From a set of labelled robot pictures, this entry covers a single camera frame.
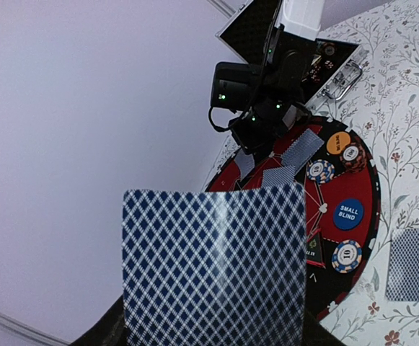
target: floral tablecloth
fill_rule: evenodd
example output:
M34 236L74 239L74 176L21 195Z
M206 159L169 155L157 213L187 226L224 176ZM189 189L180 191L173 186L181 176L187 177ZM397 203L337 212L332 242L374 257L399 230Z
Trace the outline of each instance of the floral tablecloth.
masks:
M419 345L419 302L385 297L394 229L419 227L419 0L395 0L321 34L369 52L364 75L318 115L354 129L372 150L381 180L381 225L361 279L322 325L346 345ZM227 138L208 180L237 149Z

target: poker chip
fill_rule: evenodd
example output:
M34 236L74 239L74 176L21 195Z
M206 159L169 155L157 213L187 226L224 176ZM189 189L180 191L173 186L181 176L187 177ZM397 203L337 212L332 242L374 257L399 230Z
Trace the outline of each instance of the poker chip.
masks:
M350 231L363 220L365 209L363 204L355 198L348 198L334 210L334 225L341 231Z
M340 162L346 172L357 173L366 167L366 154L359 143L349 143L340 153Z
M327 152L332 155L339 155L344 148L352 142L350 135L345 131L335 133L330 137L326 144Z
M362 251L360 244L354 240L345 240L334 250L331 263L337 272L347 274L360 265L361 258Z
M307 177L318 184L330 182L334 174L334 166L326 160L314 161L307 170Z

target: blue chip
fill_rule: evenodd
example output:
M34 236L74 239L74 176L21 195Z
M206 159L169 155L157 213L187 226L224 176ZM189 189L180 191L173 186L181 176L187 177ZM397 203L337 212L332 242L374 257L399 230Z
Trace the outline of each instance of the blue chip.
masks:
M318 184L324 184L332 180L334 173L334 166L330 162L320 159L310 164L307 177Z
M359 200L344 200L334 211L334 224L343 231L350 231L363 220L364 208Z
M360 265L363 252L360 244L354 240L345 240L334 250L331 263L334 269L341 274L352 272Z

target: black cable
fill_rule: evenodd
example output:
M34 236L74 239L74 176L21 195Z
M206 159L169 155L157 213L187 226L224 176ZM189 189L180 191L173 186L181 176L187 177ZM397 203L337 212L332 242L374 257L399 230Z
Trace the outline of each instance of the black cable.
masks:
M312 112L307 107L305 107L305 105L303 103L293 102L293 106L306 114L306 116L307 116L306 122L307 123L312 119L312 116L313 116Z
M209 122L211 123L214 130L216 130L217 132L222 133L222 132L227 132L228 130L231 130L240 120L244 119L246 114L250 111L250 109L251 109L252 105L254 104L255 100L257 99L260 87L262 86L263 80L264 80L265 66L267 65L267 59L268 59L268 54L269 54L269 50L270 50L270 42L271 42L272 36L273 36L273 28L275 27L275 23L278 20L278 14L280 13L282 3L283 3L283 0L278 0L278 3L277 3L276 8L275 8L275 12L273 13L273 20L270 23L270 26L268 27L267 36L265 36L265 41L267 42L267 44L265 45L265 52L264 52L264 56L263 56L263 59L262 59L259 82L257 83L257 85L254 89L254 92L252 93L251 99L247 103L247 106L245 107L243 113L232 124L230 124L226 128L222 128L221 126L217 126L214 123L214 121L212 120L212 109L213 109L213 107L209 108L209 113L208 113Z

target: chip stack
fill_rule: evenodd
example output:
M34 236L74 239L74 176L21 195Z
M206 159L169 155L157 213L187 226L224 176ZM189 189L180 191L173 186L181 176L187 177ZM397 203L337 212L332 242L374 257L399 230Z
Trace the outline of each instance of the chip stack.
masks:
M326 160L314 161L307 170L307 177L318 184L330 182L334 174L334 166Z
M347 274L360 265L362 257L360 244L354 240L345 240L335 248L331 263L337 272Z
M359 143L348 144L340 154L340 162L346 172L361 172L366 167L366 154L363 146Z

